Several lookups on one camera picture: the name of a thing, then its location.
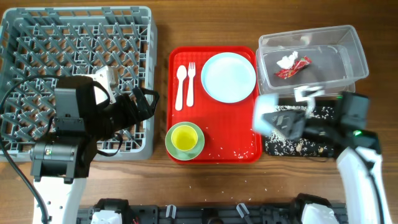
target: white fork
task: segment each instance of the white fork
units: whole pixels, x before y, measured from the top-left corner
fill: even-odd
[[[189,77],[189,86],[188,86],[188,95],[187,95],[187,106],[193,106],[193,77],[195,77],[195,62],[190,62],[188,67],[188,77]]]

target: red candy wrapper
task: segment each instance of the red candy wrapper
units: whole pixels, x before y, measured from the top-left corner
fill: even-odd
[[[275,73],[279,78],[289,78],[294,76],[297,72],[299,72],[301,69],[304,68],[304,66],[307,66],[311,64],[312,61],[309,59],[307,56],[304,56],[304,58],[301,58],[300,60],[296,61],[292,68],[290,69],[282,69],[281,71]]]

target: green saucer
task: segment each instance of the green saucer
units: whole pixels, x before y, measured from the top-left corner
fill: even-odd
[[[187,152],[177,149],[176,147],[174,147],[174,145],[172,143],[172,133],[175,128],[177,128],[181,125],[188,125],[188,126],[192,127],[198,133],[197,145],[193,149],[191,149]],[[201,153],[201,151],[203,150],[203,148],[205,147],[205,135],[203,134],[203,131],[201,131],[201,129],[197,125],[195,125],[191,122],[180,122],[178,124],[175,124],[174,126],[172,126],[169,129],[169,131],[166,134],[165,143],[166,143],[166,149],[172,157],[174,157],[175,159],[181,160],[181,161],[188,161],[188,160],[196,158],[196,156],[198,156]]]

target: white crumpled tissue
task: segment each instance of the white crumpled tissue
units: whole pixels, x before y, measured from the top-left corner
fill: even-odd
[[[278,61],[277,64],[280,68],[291,69],[294,65],[294,61],[297,59],[298,56],[299,53],[297,53],[297,51],[294,51],[291,55],[289,55],[289,57],[282,57],[282,60]]]

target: fork handle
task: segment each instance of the fork handle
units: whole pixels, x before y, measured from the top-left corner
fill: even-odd
[[[193,77],[189,78],[187,106],[193,106]]]
[[[177,99],[175,99],[175,109],[182,110],[182,86],[183,80],[178,81]]]

